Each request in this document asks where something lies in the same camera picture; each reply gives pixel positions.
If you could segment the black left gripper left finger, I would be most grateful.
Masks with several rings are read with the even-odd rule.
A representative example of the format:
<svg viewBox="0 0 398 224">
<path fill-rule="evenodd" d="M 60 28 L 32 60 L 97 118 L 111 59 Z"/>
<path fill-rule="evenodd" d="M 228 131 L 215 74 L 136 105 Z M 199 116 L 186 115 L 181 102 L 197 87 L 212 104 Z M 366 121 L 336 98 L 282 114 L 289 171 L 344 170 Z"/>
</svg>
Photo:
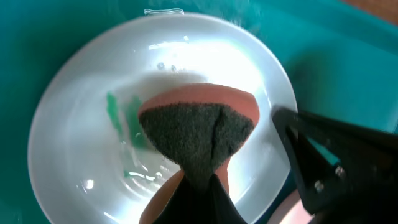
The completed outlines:
<svg viewBox="0 0 398 224">
<path fill-rule="evenodd" d="M 246 224 L 213 174 L 204 192 L 197 191 L 184 177 L 154 224 Z"/>
</svg>

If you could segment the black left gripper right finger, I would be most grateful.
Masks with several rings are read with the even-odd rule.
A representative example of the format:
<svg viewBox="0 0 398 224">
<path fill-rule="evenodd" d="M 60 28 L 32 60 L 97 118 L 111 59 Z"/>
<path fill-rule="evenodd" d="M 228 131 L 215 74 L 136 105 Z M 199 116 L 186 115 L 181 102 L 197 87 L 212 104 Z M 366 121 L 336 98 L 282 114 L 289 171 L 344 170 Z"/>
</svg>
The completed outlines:
<svg viewBox="0 0 398 224">
<path fill-rule="evenodd" d="M 285 107 L 272 122 L 311 223 L 397 223 L 397 135 Z"/>
</svg>

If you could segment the green and pink sponge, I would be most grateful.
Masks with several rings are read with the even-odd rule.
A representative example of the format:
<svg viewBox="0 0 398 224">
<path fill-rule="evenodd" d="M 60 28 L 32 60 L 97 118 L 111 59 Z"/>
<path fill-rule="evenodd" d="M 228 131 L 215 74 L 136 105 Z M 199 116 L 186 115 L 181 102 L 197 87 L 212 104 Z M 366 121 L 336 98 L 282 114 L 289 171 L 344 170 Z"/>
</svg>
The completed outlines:
<svg viewBox="0 0 398 224">
<path fill-rule="evenodd" d="M 141 223 L 154 223 L 184 177 L 204 192 L 215 174 L 229 195 L 230 158 L 258 124 L 259 107 L 254 95 L 246 91 L 197 83 L 147 100 L 137 117 L 155 149 L 180 167 L 140 217 Z"/>
</svg>

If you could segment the white plate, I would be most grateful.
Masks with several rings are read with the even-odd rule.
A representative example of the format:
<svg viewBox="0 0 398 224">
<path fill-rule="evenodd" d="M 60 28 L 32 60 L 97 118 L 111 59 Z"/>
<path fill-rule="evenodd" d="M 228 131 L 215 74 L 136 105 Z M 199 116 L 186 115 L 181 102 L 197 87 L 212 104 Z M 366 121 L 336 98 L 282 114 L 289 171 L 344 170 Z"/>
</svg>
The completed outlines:
<svg viewBox="0 0 398 224">
<path fill-rule="evenodd" d="M 252 93 L 260 119 L 228 166 L 229 194 L 248 223 L 279 194 L 289 160 L 271 122 L 275 106 L 297 109 L 275 55 L 246 30 L 203 14 L 144 16 L 79 50 L 47 87 L 28 147 L 35 197 L 52 223 L 137 223 L 178 171 L 136 119 L 139 105 L 187 83 Z"/>
</svg>

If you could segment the blue plastic tray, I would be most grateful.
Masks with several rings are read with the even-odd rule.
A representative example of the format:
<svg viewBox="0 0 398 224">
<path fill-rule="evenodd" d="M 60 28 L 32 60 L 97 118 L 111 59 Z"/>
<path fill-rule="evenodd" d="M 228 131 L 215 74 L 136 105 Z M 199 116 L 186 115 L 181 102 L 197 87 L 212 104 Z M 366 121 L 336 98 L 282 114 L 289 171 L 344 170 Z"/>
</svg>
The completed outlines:
<svg viewBox="0 0 398 224">
<path fill-rule="evenodd" d="M 285 67 L 298 107 L 397 131 L 397 2 L 1 2 L 1 222 L 46 223 L 30 186 L 27 140 L 48 82 L 81 46 L 145 9 L 220 17 L 263 41 Z"/>
</svg>

